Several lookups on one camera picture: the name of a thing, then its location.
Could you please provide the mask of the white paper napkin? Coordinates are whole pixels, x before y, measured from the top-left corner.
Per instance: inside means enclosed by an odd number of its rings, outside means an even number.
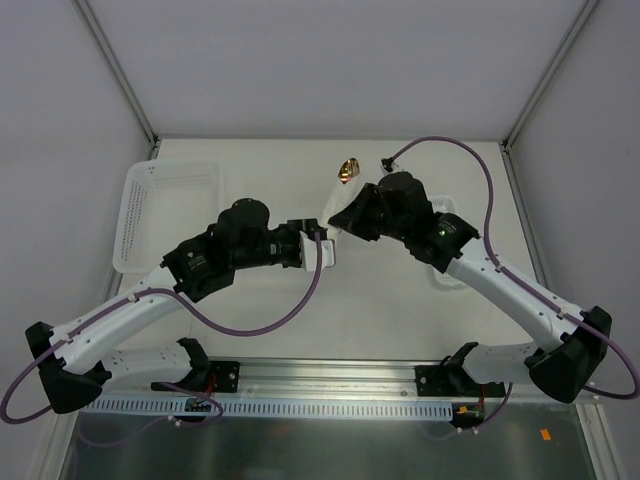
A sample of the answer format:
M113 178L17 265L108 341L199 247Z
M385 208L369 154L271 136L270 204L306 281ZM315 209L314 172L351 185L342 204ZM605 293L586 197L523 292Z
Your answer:
M360 184L360 175L350 178L345 183L340 179L334 182L333 189L319 220L319 224L327 230L327 238L329 240L336 241L341 232L339 228L331 226L329 220L343 211L355 199L360 191Z

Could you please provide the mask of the iridescent gold spoon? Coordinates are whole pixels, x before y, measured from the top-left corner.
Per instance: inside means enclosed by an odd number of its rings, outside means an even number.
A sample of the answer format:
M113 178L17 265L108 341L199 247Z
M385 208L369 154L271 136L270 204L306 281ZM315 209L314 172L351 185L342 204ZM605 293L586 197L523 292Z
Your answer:
M361 173L360 162L357 158L351 157L345 160L338 172L338 180L342 185L355 182Z

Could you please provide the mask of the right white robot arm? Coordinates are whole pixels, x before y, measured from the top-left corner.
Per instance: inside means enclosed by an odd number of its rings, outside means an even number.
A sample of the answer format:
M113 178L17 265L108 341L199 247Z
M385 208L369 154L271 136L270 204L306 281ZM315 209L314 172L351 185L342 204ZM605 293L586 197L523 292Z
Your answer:
M531 384L571 403L606 355L607 312L585 311L531 279L517 280L508 265L492 261L473 226L434 210L422 183L407 172L363 187L338 183L321 221L365 241L385 236L401 242L416 260L471 287L530 336L522 344L464 344L445 364L449 387L459 395L487 383Z

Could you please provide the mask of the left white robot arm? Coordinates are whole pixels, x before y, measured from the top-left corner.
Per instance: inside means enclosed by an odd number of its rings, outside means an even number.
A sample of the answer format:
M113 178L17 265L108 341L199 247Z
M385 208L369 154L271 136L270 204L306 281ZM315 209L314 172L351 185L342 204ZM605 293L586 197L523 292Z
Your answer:
M212 382L212 367L197 340L181 338L150 350L120 348L178 309L233 337L265 335L300 313L317 288L321 271L334 265L335 243L315 219L289 220L271 229L269 218L262 202L238 200L203 233L166 254L125 293L66 324L30 326L25 336L51 409L57 414L78 411L110 389L176 386L205 391ZM266 327L237 330L197 310L197 302L231 286L237 271L274 265L313 275L303 298L282 319Z

